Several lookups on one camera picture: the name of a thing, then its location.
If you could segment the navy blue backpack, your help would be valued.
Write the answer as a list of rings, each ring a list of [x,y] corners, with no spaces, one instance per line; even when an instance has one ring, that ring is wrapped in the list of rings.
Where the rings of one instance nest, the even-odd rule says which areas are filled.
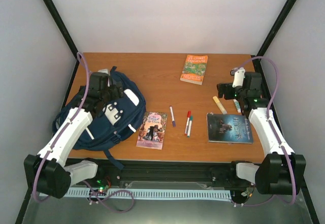
[[[112,67],[111,70],[100,70],[88,74],[88,82],[81,86],[71,101],[62,108],[52,123],[52,131],[56,133],[71,109],[78,107],[82,97],[86,97],[83,109],[90,111],[93,117],[91,124],[81,133],[75,150],[102,151],[107,159],[118,169],[123,169],[123,164],[116,160],[110,153],[110,149],[121,141],[128,139],[142,124],[146,112],[146,101],[135,82],[125,74]],[[96,91],[105,86],[121,82],[124,97],[112,102],[118,103],[118,108],[123,110],[122,118],[112,125],[103,113],[106,107],[96,106]]]

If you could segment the orange Treehouse book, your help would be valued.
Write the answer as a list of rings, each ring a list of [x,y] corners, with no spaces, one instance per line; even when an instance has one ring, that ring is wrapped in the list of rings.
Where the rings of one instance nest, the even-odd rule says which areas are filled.
[[[207,67],[207,55],[187,55],[180,81],[202,85]]]

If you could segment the pink Taming of Shrew book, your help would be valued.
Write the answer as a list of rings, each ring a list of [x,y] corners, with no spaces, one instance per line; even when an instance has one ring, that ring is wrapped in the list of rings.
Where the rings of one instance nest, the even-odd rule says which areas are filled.
[[[145,112],[142,124],[139,128],[136,146],[162,150],[167,118],[167,113]]]

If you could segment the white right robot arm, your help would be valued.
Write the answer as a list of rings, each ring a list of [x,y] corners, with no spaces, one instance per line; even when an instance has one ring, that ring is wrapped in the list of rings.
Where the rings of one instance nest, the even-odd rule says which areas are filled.
[[[306,160],[288,145],[275,122],[270,101],[262,98],[261,74],[235,68],[231,75],[232,83],[217,85],[218,97],[239,102],[241,114],[254,127],[265,155],[259,166],[234,162],[236,178],[253,183],[260,194],[295,196],[300,191]]]

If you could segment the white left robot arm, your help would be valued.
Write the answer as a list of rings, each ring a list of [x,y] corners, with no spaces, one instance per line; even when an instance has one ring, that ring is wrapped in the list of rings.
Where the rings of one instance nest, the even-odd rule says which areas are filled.
[[[68,156],[81,134],[103,112],[108,103],[123,97],[121,82],[113,82],[107,73],[86,74],[86,85],[76,95],[74,107],[50,142],[37,155],[24,160],[26,181],[38,203],[46,197],[62,198],[70,186],[89,179],[93,184],[105,181],[106,172],[90,160],[66,166]]]

